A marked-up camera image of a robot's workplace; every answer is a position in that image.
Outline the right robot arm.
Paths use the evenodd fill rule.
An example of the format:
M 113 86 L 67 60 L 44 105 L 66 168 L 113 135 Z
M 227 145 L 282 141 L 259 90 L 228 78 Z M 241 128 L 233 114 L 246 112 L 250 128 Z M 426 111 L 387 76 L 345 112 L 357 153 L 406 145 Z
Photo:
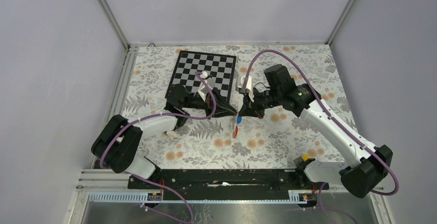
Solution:
M 266 109 L 282 106 L 315 128 L 344 158 L 340 163 L 311 159 L 299 165 L 302 171 L 295 181 L 300 188 L 326 182 L 363 198 L 388 175 L 393 152 L 387 145 L 378 147 L 355 132 L 307 83 L 296 85 L 284 65 L 273 65 L 264 74 L 268 87 L 263 92 L 253 87 L 250 76 L 237 81 L 236 89 L 243 95 L 239 115 L 263 118 Z

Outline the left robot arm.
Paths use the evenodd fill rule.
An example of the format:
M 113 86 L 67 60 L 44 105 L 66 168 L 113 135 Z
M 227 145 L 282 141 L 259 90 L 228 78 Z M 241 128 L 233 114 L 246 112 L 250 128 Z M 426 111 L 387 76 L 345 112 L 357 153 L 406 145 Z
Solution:
M 145 187 L 154 188 L 160 175 L 153 162 L 137 154 L 139 142 L 143 137 L 179 129 L 188 119 L 193 119 L 184 108 L 204 110 L 206 119 L 237 114 L 217 88 L 203 86 L 201 91 L 191 93 L 182 84 L 175 84 L 170 87 L 162 112 L 133 121 L 119 114 L 111 117 L 91 146 L 91 152 L 113 172 L 139 176 Z

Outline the red tag keyring bundle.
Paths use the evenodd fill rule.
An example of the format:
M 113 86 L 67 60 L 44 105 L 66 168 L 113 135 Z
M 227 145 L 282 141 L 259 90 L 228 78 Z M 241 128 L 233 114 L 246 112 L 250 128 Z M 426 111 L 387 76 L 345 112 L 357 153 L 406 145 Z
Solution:
M 232 133 L 232 138 L 235 139 L 238 135 L 238 124 L 237 124 L 237 117 L 238 115 L 235 117 L 235 121 L 234 121 L 234 126 L 233 126 L 233 133 Z

